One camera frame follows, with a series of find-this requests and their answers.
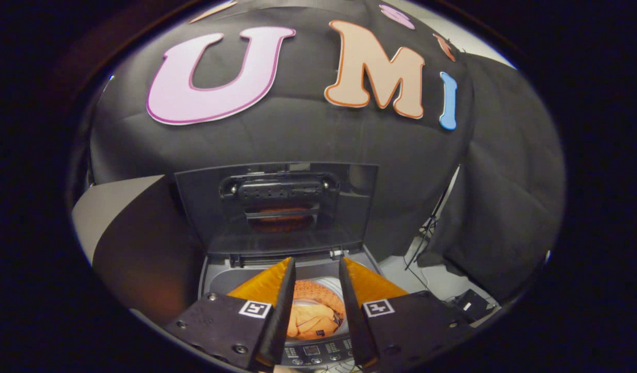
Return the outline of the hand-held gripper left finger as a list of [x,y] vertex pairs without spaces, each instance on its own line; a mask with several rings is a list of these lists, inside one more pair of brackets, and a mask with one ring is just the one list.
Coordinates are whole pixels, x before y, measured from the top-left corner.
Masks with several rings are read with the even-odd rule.
[[295,259],[287,257],[226,294],[207,293],[166,331],[238,370],[273,370],[284,353],[294,284]]

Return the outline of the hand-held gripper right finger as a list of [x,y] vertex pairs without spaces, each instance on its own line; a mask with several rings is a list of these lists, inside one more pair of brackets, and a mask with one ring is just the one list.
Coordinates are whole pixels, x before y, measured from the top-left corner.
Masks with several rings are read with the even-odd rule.
[[339,280],[361,370],[419,370],[465,342],[474,328],[430,291],[409,293],[343,257]]

